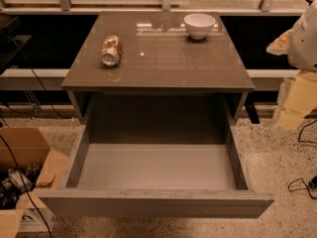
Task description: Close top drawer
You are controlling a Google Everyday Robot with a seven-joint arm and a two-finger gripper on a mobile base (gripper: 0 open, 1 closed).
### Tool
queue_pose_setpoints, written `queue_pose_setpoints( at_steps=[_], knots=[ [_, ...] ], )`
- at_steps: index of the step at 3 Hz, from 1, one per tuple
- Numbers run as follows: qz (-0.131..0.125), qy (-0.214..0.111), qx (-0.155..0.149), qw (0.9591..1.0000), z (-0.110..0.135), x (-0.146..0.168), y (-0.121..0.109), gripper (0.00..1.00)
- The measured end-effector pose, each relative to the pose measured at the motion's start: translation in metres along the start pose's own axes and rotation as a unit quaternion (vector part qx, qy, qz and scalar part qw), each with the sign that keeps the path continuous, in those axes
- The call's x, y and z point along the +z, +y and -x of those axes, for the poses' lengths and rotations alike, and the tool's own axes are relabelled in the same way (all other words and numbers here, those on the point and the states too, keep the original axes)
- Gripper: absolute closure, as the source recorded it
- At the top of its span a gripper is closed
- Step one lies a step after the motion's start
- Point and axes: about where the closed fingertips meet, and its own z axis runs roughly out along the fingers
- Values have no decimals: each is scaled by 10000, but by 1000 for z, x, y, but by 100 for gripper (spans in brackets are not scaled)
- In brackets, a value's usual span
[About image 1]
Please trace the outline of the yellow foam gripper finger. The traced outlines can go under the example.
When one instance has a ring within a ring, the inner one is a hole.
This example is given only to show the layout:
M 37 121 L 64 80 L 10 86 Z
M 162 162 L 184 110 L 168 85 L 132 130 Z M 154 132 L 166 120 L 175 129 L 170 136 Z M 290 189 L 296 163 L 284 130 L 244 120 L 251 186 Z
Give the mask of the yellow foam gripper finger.
M 285 31 L 278 38 L 276 38 L 272 43 L 270 43 L 266 51 L 275 56 L 281 56 L 287 54 L 287 48 L 289 43 L 289 38 L 291 35 L 291 30 Z
M 274 110 L 271 132 L 275 137 L 293 133 L 317 107 L 317 73 L 300 72 L 280 85 L 277 107 Z

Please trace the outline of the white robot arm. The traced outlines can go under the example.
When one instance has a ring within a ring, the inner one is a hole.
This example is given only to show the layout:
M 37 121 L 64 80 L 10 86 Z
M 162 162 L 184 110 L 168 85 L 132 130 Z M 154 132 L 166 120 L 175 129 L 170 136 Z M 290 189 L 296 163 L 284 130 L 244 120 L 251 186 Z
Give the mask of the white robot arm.
M 317 107 L 317 1 L 287 30 L 268 45 L 271 55 L 287 55 L 288 63 L 299 73 L 285 83 L 285 93 L 279 92 L 273 116 L 274 136 L 294 132 Z

